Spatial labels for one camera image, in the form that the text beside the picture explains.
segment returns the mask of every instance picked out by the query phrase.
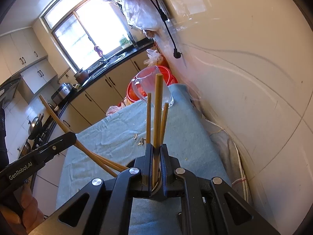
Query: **person's hand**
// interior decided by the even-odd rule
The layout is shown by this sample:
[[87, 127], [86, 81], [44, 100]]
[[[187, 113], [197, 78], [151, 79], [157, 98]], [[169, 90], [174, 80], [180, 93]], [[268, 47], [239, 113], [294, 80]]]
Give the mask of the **person's hand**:
[[21, 225], [21, 218], [16, 213], [7, 207], [0, 205], [2, 215], [16, 235], [29, 234], [44, 221], [43, 213], [38, 209], [38, 202], [32, 196], [32, 192], [26, 184], [23, 185], [21, 206], [24, 209], [22, 221], [26, 229]]

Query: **window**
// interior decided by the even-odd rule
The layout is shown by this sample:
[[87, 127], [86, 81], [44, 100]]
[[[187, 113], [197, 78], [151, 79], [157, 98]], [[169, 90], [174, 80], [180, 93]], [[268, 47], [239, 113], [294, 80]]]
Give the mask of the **window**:
[[43, 16], [44, 22], [73, 66], [87, 70], [101, 57], [122, 50], [120, 40], [132, 38], [112, 9], [99, 0], [57, 0]]

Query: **ceiling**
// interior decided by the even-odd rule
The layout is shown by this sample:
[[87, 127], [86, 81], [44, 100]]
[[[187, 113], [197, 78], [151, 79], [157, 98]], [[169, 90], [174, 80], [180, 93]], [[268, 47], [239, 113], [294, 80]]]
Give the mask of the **ceiling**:
[[32, 26], [52, 0], [16, 0], [0, 24], [0, 35]]

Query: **bamboo chopstick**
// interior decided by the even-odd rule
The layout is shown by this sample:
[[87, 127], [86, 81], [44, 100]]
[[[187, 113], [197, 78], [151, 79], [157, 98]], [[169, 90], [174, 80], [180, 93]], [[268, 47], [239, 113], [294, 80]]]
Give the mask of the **bamboo chopstick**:
[[146, 144], [151, 143], [151, 93], [148, 93], [147, 102], [147, 136]]
[[[63, 124], [63, 122], [57, 117], [57, 115], [49, 107], [49, 105], [47, 104], [45, 99], [41, 95], [39, 96], [39, 98], [40, 98], [41, 102], [43, 103], [43, 105], [45, 106], [46, 110], [48, 111], [49, 115], [52, 116], [52, 118], [56, 121], [56, 123], [60, 126], [60, 128], [64, 132], [70, 132], [70, 129], [67, 126], [65, 126], [65, 124]], [[112, 170], [110, 170], [109, 167], [114, 169], [114, 168], [122, 166], [122, 165], [120, 165], [120, 164], [118, 164], [116, 162], [110, 161], [110, 160], [108, 160], [108, 159], [103, 157], [103, 159], [105, 159], [107, 161], [107, 165], [109, 166], [109, 167], [107, 167], [103, 163], [103, 160], [98, 157], [98, 155], [96, 155], [95, 153], [89, 151], [79, 140], [76, 140], [76, 143], [74, 144], [74, 146], [76, 146], [78, 149], [83, 151], [90, 159], [92, 159], [96, 164], [98, 164], [102, 169], [104, 169], [110, 175], [112, 175], [113, 177], [117, 177], [117, 174], [115, 172], [113, 172]]]
[[165, 127], [166, 127], [166, 121], [167, 121], [167, 113], [168, 113], [168, 103], [166, 103], [164, 105], [164, 109], [163, 109], [163, 115], [162, 115], [162, 121], [161, 121], [161, 141], [160, 141], [160, 145], [162, 145], [163, 141], [164, 141]]
[[155, 85], [155, 103], [154, 103], [154, 124], [153, 124], [153, 166], [152, 166], [152, 186], [157, 184], [159, 163], [160, 163], [160, 129], [162, 116], [162, 96], [163, 96], [163, 74], [156, 75]]

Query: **sink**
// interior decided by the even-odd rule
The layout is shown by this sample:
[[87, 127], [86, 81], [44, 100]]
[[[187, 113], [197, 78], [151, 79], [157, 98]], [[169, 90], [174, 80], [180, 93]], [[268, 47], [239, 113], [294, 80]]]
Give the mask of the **sink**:
[[95, 77], [99, 76], [106, 68], [108, 68], [111, 65], [116, 64], [117, 62], [119, 62], [120, 60], [122, 60], [124, 57], [126, 56], [126, 52], [119, 55], [119, 56], [113, 56], [111, 58], [109, 58], [109, 62], [103, 66], [102, 68], [100, 68], [96, 73], [92, 74], [89, 78], [89, 80], [94, 79]]

